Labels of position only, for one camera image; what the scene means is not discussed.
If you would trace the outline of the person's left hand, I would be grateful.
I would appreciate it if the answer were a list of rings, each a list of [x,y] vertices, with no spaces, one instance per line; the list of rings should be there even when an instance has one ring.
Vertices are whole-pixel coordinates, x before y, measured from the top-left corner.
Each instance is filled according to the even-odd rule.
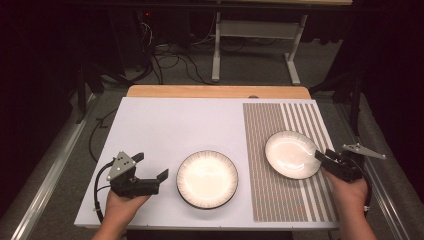
[[[109,232],[122,232],[148,199],[149,196],[138,196],[132,199],[119,197],[113,191],[110,191],[107,196],[102,227]]]

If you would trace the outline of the white metal stand frame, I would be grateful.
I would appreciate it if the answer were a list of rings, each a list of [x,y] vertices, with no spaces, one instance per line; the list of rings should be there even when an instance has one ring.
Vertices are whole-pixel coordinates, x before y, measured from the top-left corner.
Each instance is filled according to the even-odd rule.
[[[222,20],[221,13],[217,12],[215,14],[215,40],[211,75],[212,81],[217,83],[220,80],[221,38],[240,37],[290,40],[292,42],[291,50],[284,54],[284,59],[291,83],[293,85],[300,85],[301,82],[294,63],[294,58],[300,44],[307,19],[307,15],[302,15],[300,20],[296,23]]]

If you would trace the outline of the person's right hand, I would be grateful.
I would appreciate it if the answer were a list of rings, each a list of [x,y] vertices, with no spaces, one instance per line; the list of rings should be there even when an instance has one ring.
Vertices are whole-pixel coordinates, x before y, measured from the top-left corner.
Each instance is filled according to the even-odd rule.
[[[323,172],[332,184],[332,194],[340,218],[343,220],[364,218],[364,207],[368,190],[365,180],[359,179],[348,183],[337,178],[326,169]]]

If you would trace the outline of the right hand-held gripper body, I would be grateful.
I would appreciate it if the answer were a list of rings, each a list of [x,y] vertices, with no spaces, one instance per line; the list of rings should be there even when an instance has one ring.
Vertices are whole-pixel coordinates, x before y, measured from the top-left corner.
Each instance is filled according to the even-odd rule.
[[[354,182],[365,176],[366,157],[385,159],[386,155],[375,152],[360,143],[342,146],[341,152],[325,151],[325,169],[345,182]]]

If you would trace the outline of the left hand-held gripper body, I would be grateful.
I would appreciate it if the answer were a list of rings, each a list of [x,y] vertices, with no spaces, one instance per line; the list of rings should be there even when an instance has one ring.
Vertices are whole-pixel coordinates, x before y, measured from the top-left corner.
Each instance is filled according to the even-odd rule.
[[[156,178],[137,178],[136,165],[124,151],[120,151],[113,159],[112,167],[107,175],[111,190],[119,197],[134,198],[159,193],[160,183]]]

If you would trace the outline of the black stand leg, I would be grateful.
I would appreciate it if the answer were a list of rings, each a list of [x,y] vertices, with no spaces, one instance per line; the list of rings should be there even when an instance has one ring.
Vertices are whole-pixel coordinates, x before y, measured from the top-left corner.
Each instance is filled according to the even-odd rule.
[[[361,81],[362,77],[360,74],[348,72],[336,77],[327,78],[324,82],[308,89],[311,95],[321,91],[332,91],[332,100],[334,103],[349,103],[350,126],[356,136],[359,135],[358,119],[360,113]]]
[[[86,88],[89,88],[94,94],[102,94],[104,86],[101,80],[101,74],[96,65],[81,63],[77,71],[77,103],[79,115],[76,123],[80,124],[87,113],[87,94]]]

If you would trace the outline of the white plate with dark rim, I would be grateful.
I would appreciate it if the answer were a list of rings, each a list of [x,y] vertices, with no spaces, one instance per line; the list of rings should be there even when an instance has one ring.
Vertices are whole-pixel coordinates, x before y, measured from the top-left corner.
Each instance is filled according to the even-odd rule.
[[[281,175],[291,179],[306,179],[316,174],[321,162],[315,158],[317,145],[305,135],[281,131],[268,138],[265,156]]]
[[[231,200],[238,187],[238,171],[224,154],[199,151],[179,166],[176,185],[182,199],[198,209],[216,209]]]

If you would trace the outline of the brown striped placemat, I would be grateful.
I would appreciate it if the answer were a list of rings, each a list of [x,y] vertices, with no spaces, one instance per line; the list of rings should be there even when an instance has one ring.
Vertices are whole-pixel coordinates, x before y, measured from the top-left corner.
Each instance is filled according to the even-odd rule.
[[[274,170],[265,156],[267,140],[284,130],[307,136],[320,151],[331,149],[333,144],[317,104],[245,103],[243,111],[254,220],[337,222],[331,184],[322,172],[304,180],[290,179]]]

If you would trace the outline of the grey metal floor rail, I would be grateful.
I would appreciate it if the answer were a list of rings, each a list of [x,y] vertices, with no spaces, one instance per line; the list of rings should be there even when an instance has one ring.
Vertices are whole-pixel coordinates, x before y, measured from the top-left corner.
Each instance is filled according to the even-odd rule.
[[[365,147],[382,153],[385,159],[367,157],[365,169],[373,184],[373,202],[368,218],[379,239],[386,240],[413,240],[414,232],[410,228],[407,211],[414,207],[406,206],[415,198],[415,191],[411,188],[403,170],[394,158],[377,127],[373,117],[362,107],[359,112],[358,132],[353,130],[350,122],[350,108],[344,104],[336,104],[337,113],[349,132],[344,143],[360,143]]]
[[[10,240],[27,240],[31,236],[87,123],[86,117],[92,112],[98,98],[99,96],[97,94],[89,94],[86,102],[86,113],[82,114],[79,112],[78,108],[75,108],[70,119],[60,131],[58,137],[53,141],[47,152],[51,164],[47,167],[47,172],[40,177],[42,182],[31,198],[31,203],[22,216]]]

